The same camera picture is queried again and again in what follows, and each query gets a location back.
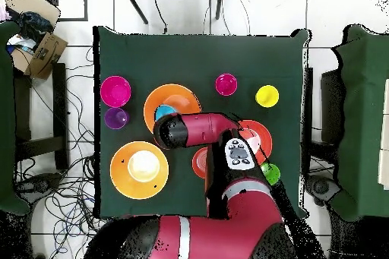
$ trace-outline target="orange plate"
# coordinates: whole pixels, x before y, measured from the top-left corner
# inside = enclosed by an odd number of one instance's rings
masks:
[[[205,166],[207,164],[207,148],[198,150],[191,160],[191,167],[199,178],[205,178]]]
[[[150,132],[153,132],[155,110],[162,104],[173,107],[180,114],[201,112],[198,98],[188,88],[177,84],[159,86],[151,92],[144,103],[144,121]]]
[[[261,139],[260,145],[264,153],[266,154],[267,157],[270,156],[271,150],[273,147],[273,141],[271,140],[271,135],[267,128],[265,128],[261,123],[258,123],[256,121],[252,121],[250,119],[246,119],[244,121],[240,121],[239,124],[243,128],[249,128],[253,130],[259,138]],[[249,138],[252,138],[252,134],[250,133],[249,130],[244,130],[239,132],[241,136],[245,139],[248,140]],[[264,154],[262,154],[261,150],[259,150],[259,145],[258,145],[258,150],[255,152],[255,158],[257,159],[257,162],[259,165],[261,165],[264,161]]]
[[[150,182],[138,182],[128,172],[128,161],[130,157],[140,151],[148,150],[160,161],[160,171]],[[162,151],[155,145],[136,141],[121,147],[113,156],[110,166],[111,180],[118,191],[131,199],[148,199],[160,192],[166,184],[169,175],[169,164]]]

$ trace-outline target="red robot arm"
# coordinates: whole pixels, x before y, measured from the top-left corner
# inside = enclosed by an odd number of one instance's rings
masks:
[[[153,133],[162,148],[208,144],[208,217],[137,216],[107,223],[84,259],[296,259],[270,186],[238,128],[223,114],[160,118]]]

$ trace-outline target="white tile floor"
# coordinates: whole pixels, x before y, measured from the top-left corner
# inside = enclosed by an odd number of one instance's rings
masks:
[[[92,45],[92,26],[107,26],[120,33],[146,33],[161,34],[163,23],[160,20],[154,0],[136,0],[149,20],[144,25],[129,0],[88,0],[88,21],[59,22],[55,33],[69,42],[60,62],[67,68],[78,65],[90,65],[86,60]],[[209,14],[203,27],[204,14],[207,10],[207,0],[157,0],[162,16],[168,25],[168,34],[200,34],[205,31],[209,34]],[[387,0],[243,0],[250,18],[251,34],[270,36],[288,36],[295,29],[307,28],[312,31],[312,41],[309,43],[308,63],[314,68],[314,94],[313,94],[313,126],[321,127],[321,93],[320,76],[323,72],[337,68],[337,59],[330,48],[341,43],[343,29],[348,24],[361,23],[371,30],[383,33],[389,28],[389,4]],[[83,11],[82,0],[60,0],[64,7],[61,17],[80,17]],[[239,0],[224,0],[226,23],[231,34],[244,36],[248,34],[248,22],[245,11]],[[77,15],[69,16],[71,11]],[[212,6],[212,34],[228,35],[228,31],[221,17],[215,20],[216,0]],[[78,68],[68,71],[67,76],[83,74],[91,76],[93,67]],[[43,99],[52,107],[51,78],[46,82],[36,81],[35,88]],[[74,77],[68,81],[68,89],[77,95],[84,104],[81,122],[93,131],[93,80],[90,78]],[[80,103],[73,97],[69,98],[80,108]],[[77,111],[69,103],[69,128],[72,131],[72,141],[80,137],[77,129]],[[35,92],[32,92],[31,130],[33,138],[52,135],[52,113],[43,105]],[[320,140],[320,131],[313,131],[313,138]],[[93,153],[93,146],[80,144],[83,155]],[[80,156],[77,149],[71,151],[71,162]],[[24,161],[27,167],[30,161]],[[53,154],[45,154],[36,158],[36,166],[31,169],[32,174],[40,172],[54,172],[55,164]],[[81,167],[74,167],[71,174],[81,174]],[[32,241],[34,251],[42,252],[48,257],[55,249],[52,230],[57,218],[52,216],[45,208],[44,199],[41,200],[33,213]],[[308,222],[312,226],[323,249],[327,252],[330,247],[330,223],[328,213],[324,208],[317,207],[312,198],[305,194],[305,209],[309,212]],[[60,215],[59,210],[48,204],[49,209]],[[58,254],[55,259],[77,259],[83,257],[81,246],[85,243],[84,236],[70,238],[66,244],[68,252]]]

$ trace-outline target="red plate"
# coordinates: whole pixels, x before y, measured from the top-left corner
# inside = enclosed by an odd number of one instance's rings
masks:
[[[205,178],[205,166],[207,163],[207,148],[198,150],[191,160],[191,167],[199,178]]]
[[[258,164],[261,165],[265,161],[265,158],[259,147],[261,146],[267,157],[270,156],[273,147],[269,131],[261,123],[249,119],[240,121],[239,124],[244,128],[239,133],[248,142]]]

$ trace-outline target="purple cup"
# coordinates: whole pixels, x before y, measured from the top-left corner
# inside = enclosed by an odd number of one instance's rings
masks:
[[[221,74],[215,81],[215,88],[220,95],[229,96],[235,93],[238,81],[231,74]]]
[[[104,115],[104,122],[111,129],[120,129],[128,122],[129,115],[120,108],[110,108]]]
[[[108,77],[101,84],[100,96],[109,107],[122,107],[131,97],[130,84],[120,76]]]

